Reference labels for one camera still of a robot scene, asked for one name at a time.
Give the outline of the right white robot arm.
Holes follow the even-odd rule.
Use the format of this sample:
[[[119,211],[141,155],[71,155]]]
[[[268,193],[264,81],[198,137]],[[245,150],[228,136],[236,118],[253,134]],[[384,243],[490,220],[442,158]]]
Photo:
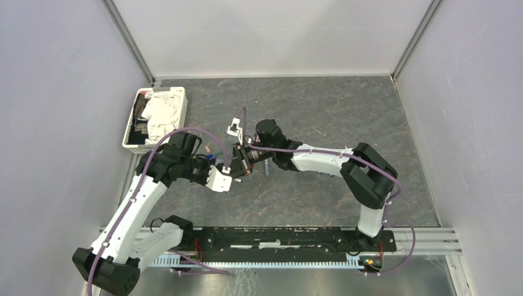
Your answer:
[[[285,171],[314,171],[342,178],[360,203],[357,246],[371,252],[381,244],[385,203],[397,185],[397,172],[367,143],[352,149],[323,149],[283,135],[274,119],[257,123],[258,141],[237,143],[228,168],[206,157],[191,160],[191,181],[215,192],[226,192],[234,179],[251,174],[253,166],[271,159]]]

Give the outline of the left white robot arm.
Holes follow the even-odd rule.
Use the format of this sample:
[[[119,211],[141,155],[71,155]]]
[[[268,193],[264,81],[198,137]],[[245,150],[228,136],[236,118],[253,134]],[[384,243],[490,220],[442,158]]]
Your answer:
[[[88,295],[95,287],[112,295],[128,295],[141,271],[162,253],[173,247],[182,252],[192,247],[192,224],[177,217],[165,220],[158,231],[134,243],[153,206],[173,182],[186,179],[211,191],[226,192],[234,179],[250,172],[253,163],[268,158],[265,150],[274,146],[260,133],[257,140],[241,136],[232,157],[216,164],[196,154],[194,146],[202,142],[195,135],[197,130],[180,128],[161,138],[140,160],[128,193],[99,237],[73,254]]]

